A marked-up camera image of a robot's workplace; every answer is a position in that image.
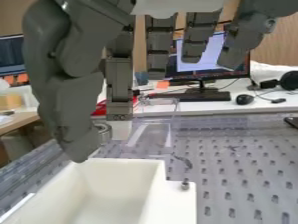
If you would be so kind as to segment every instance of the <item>metal table surface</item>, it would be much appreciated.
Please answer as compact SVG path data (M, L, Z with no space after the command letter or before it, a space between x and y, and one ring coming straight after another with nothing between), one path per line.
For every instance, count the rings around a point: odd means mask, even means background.
M197 183L199 224L294 224L298 130L284 116L137 118L129 140L110 142L94 157L162 159L169 180ZM0 171L2 213L69 163L54 141L26 157L18 169L14 162Z

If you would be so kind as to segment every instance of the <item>computer monitor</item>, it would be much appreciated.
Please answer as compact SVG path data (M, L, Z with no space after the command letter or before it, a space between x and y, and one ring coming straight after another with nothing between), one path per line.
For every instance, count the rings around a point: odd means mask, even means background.
M0 76L25 71L22 41L22 35L0 37Z
M250 53L247 53L243 63L234 71L217 65L217 59L225 42L225 35L226 32L219 31L209 38L209 44L202 54L202 58L195 64L183 63L181 61L182 39L175 40L175 53L169 57L165 78L173 81L249 78Z

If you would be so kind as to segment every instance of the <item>white bin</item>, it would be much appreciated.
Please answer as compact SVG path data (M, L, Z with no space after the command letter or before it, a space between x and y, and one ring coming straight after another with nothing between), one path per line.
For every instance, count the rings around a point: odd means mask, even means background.
M179 184L165 181L161 161L72 163L4 224L194 224L194 184Z

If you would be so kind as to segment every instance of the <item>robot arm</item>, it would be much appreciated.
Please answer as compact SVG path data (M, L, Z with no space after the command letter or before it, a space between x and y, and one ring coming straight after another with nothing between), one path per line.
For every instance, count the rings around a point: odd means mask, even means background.
M187 12L182 60L195 63L213 35L223 1L37 0L33 3L22 21L25 66L40 102L38 114L74 162L85 161L111 137L109 126L102 124L97 128L90 120L104 82L98 71L104 47L106 120L111 125L119 124L117 130L133 117L134 15L146 15L149 78L161 79L175 12ZM237 68L263 34L272 31L276 18L296 10L296 0L242 0L218 64Z

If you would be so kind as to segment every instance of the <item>computer mouse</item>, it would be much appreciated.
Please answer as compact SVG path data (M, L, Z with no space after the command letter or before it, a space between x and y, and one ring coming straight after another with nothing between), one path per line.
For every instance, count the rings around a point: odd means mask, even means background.
M247 105L254 101L254 97L247 94L241 94L235 98L235 103L238 105Z

